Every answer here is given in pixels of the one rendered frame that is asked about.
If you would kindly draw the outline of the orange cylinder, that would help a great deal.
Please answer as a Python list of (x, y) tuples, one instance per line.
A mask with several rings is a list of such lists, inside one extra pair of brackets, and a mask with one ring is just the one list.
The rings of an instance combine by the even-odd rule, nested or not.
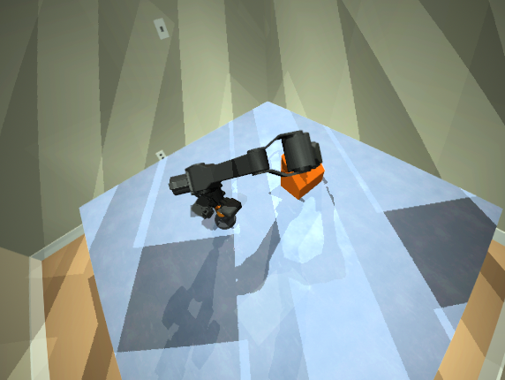
[[(220, 205), (221, 206), (221, 205)], [(220, 208), (220, 206), (216, 206), (214, 209), (219, 217), (225, 217), (223, 214), (219, 213), (217, 210)]]

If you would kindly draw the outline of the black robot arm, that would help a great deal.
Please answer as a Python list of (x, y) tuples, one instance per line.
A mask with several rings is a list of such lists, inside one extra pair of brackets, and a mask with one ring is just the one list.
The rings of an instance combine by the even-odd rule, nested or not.
[[(270, 169), (266, 149), (277, 140), (282, 140), (287, 169), (291, 173)], [(323, 163), (319, 143), (310, 141), (309, 133), (303, 133), (302, 130), (279, 133), (267, 146), (246, 152), (245, 155), (218, 164), (192, 164), (185, 168), (185, 174), (170, 177), (169, 188), (175, 196), (187, 193), (199, 196), (191, 211), (206, 219), (214, 214), (213, 207), (217, 204), (205, 195), (215, 190), (224, 180), (267, 172), (280, 177), (290, 177), (312, 171)]]

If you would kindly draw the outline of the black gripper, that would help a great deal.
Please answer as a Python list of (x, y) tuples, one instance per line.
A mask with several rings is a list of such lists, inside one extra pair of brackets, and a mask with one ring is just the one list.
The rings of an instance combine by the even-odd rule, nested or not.
[(224, 198), (223, 196), (225, 195), (225, 192), (221, 189), (221, 187), (222, 184), (220, 184), (215, 190), (209, 192), (205, 196), (212, 198), (218, 206), (221, 205), (217, 210), (219, 213), (223, 214), (228, 219), (232, 219), (242, 208), (241, 202), (234, 198)]

